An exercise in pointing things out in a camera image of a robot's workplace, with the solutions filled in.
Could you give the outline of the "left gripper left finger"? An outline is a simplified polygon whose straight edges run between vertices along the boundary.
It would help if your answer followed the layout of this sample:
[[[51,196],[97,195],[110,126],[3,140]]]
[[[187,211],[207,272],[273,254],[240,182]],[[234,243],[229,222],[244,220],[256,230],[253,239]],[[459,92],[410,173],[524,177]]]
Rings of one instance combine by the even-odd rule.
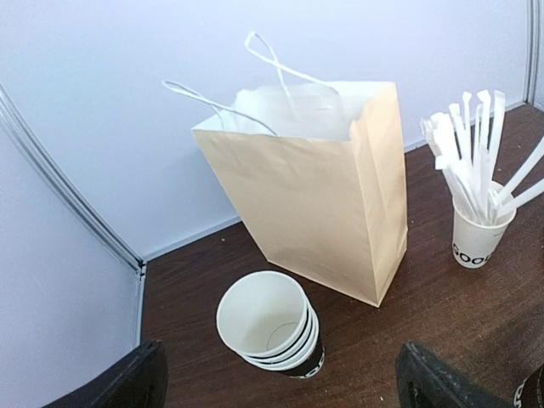
[[[92,381],[49,407],[163,407],[168,366],[165,345],[141,343]]]

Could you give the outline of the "black coffee cup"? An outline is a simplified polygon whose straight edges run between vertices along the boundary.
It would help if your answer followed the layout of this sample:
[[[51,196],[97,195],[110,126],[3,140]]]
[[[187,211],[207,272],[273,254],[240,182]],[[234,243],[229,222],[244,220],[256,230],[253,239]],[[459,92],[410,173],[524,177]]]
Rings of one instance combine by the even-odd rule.
[[[515,408],[544,407],[544,365],[528,376],[516,389],[513,396]]]

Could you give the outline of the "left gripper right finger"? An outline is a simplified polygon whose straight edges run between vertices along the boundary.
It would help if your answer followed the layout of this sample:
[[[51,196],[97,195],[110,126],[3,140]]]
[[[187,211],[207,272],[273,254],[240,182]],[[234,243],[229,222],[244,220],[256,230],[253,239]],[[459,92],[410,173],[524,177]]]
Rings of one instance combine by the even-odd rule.
[[[401,407],[509,407],[468,381],[418,342],[404,343],[395,362]]]

